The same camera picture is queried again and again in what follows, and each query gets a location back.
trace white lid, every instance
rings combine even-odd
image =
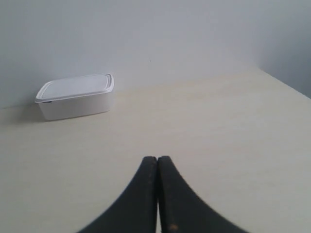
[[[95,74],[50,81],[38,92],[35,102],[66,100],[111,92],[114,86],[111,74]]]

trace white plastic container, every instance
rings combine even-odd
[[[44,84],[35,102],[47,120],[102,113],[112,106],[113,87],[111,74],[59,79]]]

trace table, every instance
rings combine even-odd
[[[260,70],[119,92],[110,112],[74,119],[46,122],[36,105],[2,109],[1,231],[76,232],[143,156],[169,155],[247,231],[309,233],[310,136],[311,100]]]

